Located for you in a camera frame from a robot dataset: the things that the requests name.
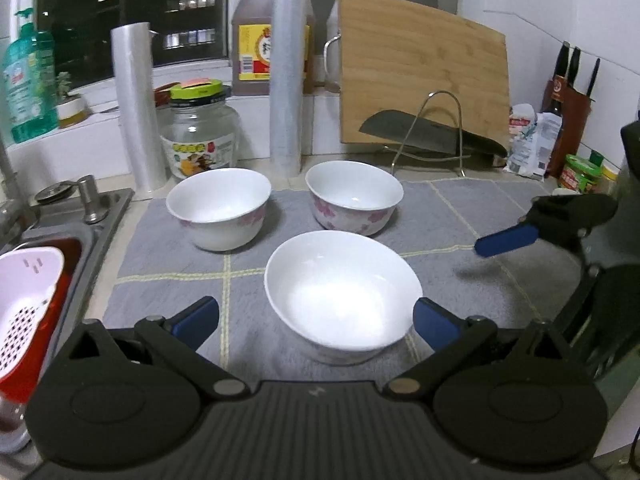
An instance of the white plastic basket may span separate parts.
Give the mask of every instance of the white plastic basket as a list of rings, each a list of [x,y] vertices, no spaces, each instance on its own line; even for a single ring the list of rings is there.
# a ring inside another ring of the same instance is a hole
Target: white plastic basket
[[[47,312],[65,258],[35,247],[0,256],[0,381],[20,363]]]

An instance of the knife block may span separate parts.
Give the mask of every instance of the knife block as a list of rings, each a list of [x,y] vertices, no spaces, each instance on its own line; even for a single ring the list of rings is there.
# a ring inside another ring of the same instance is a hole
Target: knife block
[[[542,109],[551,102],[553,82],[546,84]],[[551,153],[551,160],[546,168],[546,174],[558,178],[564,168],[567,155],[575,155],[582,140],[584,126],[591,113],[591,99],[574,88],[565,86],[562,91],[562,131]]]

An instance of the gray dish mat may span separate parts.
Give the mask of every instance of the gray dish mat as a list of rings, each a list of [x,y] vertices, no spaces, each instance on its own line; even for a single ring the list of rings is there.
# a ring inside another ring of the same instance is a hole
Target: gray dish mat
[[[533,197],[547,194],[540,184],[452,178],[402,186],[402,202],[374,238],[406,259],[425,296],[457,316],[479,314],[503,327],[556,316],[580,279],[571,256],[543,241],[488,260],[472,250],[476,238],[514,225]],[[355,366],[323,365],[295,351],[264,293],[264,266],[288,238],[320,229],[308,192],[275,191],[251,243],[209,253],[190,243],[164,200],[152,200],[127,248],[104,323],[129,327],[149,314],[169,317],[213,296],[220,304],[219,327],[198,352],[251,386],[260,380],[382,384],[430,355],[413,330]]]

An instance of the white bowl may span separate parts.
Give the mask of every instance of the white bowl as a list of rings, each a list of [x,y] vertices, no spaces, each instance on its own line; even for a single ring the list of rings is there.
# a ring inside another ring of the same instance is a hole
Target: white bowl
[[[191,240],[207,251],[230,251],[250,242],[262,227],[269,179],[257,171],[224,168],[183,180],[166,207]]]
[[[377,233],[391,218],[404,190],[398,180],[375,166],[331,160],[306,173],[311,210],[325,229],[365,236]]]
[[[356,364],[401,340],[420,281],[400,256],[364,236],[315,231],[291,238],[267,263],[264,288],[308,357]]]

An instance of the soy sauce bottle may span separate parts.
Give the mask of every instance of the soy sauce bottle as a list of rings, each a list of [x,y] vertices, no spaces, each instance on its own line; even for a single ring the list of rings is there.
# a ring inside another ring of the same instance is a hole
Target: soy sauce bottle
[[[554,85],[551,94],[551,102],[543,112],[549,112],[562,117],[562,101],[564,86],[566,85],[566,70],[569,66],[569,43],[565,41],[560,48],[558,60],[556,60],[556,69],[554,70]]]

